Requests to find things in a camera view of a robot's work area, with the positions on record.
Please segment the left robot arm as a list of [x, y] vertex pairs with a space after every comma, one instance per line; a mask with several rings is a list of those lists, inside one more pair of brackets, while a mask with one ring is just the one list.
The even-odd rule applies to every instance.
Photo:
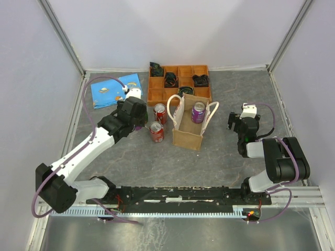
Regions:
[[76, 181], [78, 175], [101, 153], [127, 137], [147, 122], [147, 105], [137, 97], [117, 103], [111, 114], [93, 127], [92, 133], [65, 157], [50, 166], [42, 163], [36, 168], [36, 193], [56, 213], [63, 213], [74, 203], [99, 199], [112, 203], [116, 185], [104, 176]]

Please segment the red cola can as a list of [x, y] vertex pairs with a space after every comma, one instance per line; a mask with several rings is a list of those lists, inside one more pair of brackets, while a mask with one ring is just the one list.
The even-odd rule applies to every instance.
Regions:
[[153, 108], [155, 120], [162, 125], [167, 122], [167, 110], [166, 106], [162, 103], [156, 104]]
[[154, 121], [151, 123], [150, 127], [150, 134], [153, 142], [160, 143], [164, 139], [164, 128], [163, 125], [158, 122]]

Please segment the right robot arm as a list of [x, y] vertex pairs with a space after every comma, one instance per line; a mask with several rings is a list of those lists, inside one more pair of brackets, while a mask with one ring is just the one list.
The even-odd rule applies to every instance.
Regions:
[[257, 135], [260, 115], [246, 116], [231, 112], [228, 129], [237, 133], [237, 150], [244, 158], [262, 158], [265, 170], [246, 178], [241, 184], [240, 198], [253, 204], [267, 191], [305, 180], [310, 177], [310, 166], [296, 137], [263, 139]]

